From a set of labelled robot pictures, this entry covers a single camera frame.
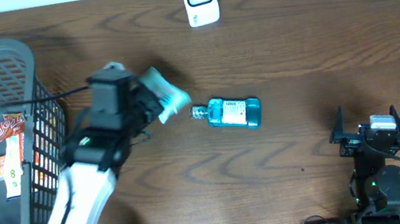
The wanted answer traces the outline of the teal wet wipes pack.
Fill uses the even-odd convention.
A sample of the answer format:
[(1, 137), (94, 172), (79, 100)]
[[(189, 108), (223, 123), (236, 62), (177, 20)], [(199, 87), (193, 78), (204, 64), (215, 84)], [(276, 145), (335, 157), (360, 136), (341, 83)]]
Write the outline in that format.
[(192, 101), (186, 91), (169, 83), (155, 67), (149, 68), (138, 80), (157, 96), (163, 107), (158, 116), (161, 124), (165, 124)]

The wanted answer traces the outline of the blue mouthwash bottle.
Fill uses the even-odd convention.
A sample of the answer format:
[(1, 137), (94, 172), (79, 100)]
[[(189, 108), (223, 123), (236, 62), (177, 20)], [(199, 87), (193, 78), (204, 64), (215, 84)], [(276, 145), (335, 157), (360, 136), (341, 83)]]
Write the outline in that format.
[(192, 119), (206, 120), (213, 128), (258, 129), (262, 124), (262, 103), (259, 98), (212, 98), (206, 106), (192, 106), (189, 113)]

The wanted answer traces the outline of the red Top chocolate bar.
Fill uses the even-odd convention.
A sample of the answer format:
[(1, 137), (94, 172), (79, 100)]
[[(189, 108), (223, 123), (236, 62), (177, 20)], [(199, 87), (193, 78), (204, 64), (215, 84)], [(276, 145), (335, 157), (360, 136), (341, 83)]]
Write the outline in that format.
[(0, 122), (0, 142), (25, 132), (25, 120), (22, 113), (5, 114), (3, 117), (4, 121)]

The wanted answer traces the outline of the yellow snack bag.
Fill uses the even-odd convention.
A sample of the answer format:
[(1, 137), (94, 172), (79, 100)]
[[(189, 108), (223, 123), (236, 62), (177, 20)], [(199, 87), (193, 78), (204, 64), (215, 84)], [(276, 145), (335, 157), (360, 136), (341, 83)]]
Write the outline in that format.
[(6, 155), (3, 173), (6, 184), (6, 198), (15, 199), (21, 195), (22, 162), (24, 161), (23, 133), (6, 138)]

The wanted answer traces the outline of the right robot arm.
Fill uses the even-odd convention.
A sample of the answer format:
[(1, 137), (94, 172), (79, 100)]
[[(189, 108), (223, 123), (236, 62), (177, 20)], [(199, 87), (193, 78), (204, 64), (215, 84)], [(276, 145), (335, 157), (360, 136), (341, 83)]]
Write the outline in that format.
[(356, 133), (344, 131), (344, 116), (337, 112), (329, 142), (338, 144), (341, 157), (351, 157), (354, 170), (349, 191), (359, 213), (356, 219), (400, 211), (400, 167), (386, 158), (400, 150), (400, 117), (391, 106), (389, 114), (371, 115)]

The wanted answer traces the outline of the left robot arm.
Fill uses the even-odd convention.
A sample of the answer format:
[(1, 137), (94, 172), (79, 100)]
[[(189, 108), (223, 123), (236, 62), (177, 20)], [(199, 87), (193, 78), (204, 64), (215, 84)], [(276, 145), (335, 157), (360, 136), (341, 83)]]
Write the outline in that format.
[(87, 79), (89, 123), (62, 150), (56, 201), (48, 224), (97, 224), (128, 159), (131, 141), (162, 111), (156, 95), (120, 63)]

